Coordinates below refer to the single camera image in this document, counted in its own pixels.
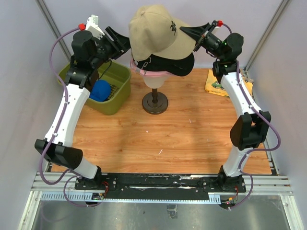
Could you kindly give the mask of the pink baseball cap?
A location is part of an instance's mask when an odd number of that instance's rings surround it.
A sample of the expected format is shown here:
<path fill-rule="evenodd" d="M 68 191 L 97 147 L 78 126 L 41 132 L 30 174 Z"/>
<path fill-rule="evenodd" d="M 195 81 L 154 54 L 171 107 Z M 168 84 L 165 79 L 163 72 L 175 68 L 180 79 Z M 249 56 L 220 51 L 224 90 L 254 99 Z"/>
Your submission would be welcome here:
<path fill-rule="evenodd" d="M 170 76 L 173 75 L 172 73 L 169 73 L 167 71 L 147 71 L 147 70 L 140 69 L 135 64 L 135 61 L 134 61 L 133 58 L 130 60 L 130 68 L 134 72 L 136 72 L 136 73 L 138 73 L 142 76 L 145 76 L 145 77 L 159 77 L 159 76 L 164 76 L 164 75 L 170 75 Z"/>

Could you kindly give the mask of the beige and black cap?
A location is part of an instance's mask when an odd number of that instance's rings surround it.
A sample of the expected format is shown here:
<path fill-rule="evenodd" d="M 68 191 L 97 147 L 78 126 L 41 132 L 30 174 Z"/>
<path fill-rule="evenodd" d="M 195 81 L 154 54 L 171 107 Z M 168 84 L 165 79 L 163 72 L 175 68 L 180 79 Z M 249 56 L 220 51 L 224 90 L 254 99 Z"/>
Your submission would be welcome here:
<path fill-rule="evenodd" d="M 173 60 L 189 56 L 196 42 L 180 30 L 182 26 L 188 24 L 172 17 L 162 4 L 141 6 L 128 25 L 134 60 L 151 55 Z"/>

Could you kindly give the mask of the blue item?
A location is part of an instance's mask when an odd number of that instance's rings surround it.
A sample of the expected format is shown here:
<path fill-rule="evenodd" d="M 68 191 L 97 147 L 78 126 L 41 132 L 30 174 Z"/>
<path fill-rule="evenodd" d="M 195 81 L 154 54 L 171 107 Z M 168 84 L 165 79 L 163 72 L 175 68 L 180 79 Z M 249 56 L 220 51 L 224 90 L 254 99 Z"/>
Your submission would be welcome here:
<path fill-rule="evenodd" d="M 104 102 L 111 95 L 111 85 L 105 80 L 98 80 L 90 93 L 89 98 L 97 102 Z"/>

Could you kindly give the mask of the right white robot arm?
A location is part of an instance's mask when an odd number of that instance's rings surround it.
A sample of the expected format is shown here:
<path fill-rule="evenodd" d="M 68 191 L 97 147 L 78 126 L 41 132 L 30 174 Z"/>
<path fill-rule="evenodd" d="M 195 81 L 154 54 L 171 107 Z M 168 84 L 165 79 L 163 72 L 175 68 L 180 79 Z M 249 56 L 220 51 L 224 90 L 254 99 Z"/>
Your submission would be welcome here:
<path fill-rule="evenodd" d="M 237 115 L 230 130 L 233 145 L 231 153 L 215 179 L 203 180 L 203 188 L 208 192 L 245 192 L 242 169 L 249 158 L 249 152 L 264 142 L 271 114 L 262 111 L 255 103 L 240 74 L 237 57 L 242 52 L 243 36 L 230 32 L 227 38 L 221 40 L 213 34 L 216 27 L 223 25 L 222 21 L 213 21 L 198 27 L 182 26 L 180 30 L 195 40 L 195 52 L 203 47 L 216 59 L 212 68 L 213 75 L 228 93 Z"/>

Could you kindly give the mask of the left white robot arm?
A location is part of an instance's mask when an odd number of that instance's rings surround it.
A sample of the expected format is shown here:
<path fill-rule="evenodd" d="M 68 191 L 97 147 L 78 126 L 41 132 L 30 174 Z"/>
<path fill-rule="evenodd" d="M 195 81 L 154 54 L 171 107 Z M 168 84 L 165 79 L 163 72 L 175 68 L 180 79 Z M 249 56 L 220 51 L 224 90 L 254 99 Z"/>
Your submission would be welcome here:
<path fill-rule="evenodd" d="M 81 149 L 72 147 L 73 134 L 82 108 L 99 79 L 98 69 L 125 54 L 130 49 L 130 41 L 110 26 L 102 31 L 99 27 L 80 24 L 72 32 L 73 55 L 66 77 L 63 79 L 55 73 L 63 87 L 63 96 L 49 131 L 43 139 L 35 141 L 35 149 L 41 155 L 40 167 L 44 160 L 64 166 L 96 190 L 103 183 L 101 168 L 89 162 Z"/>

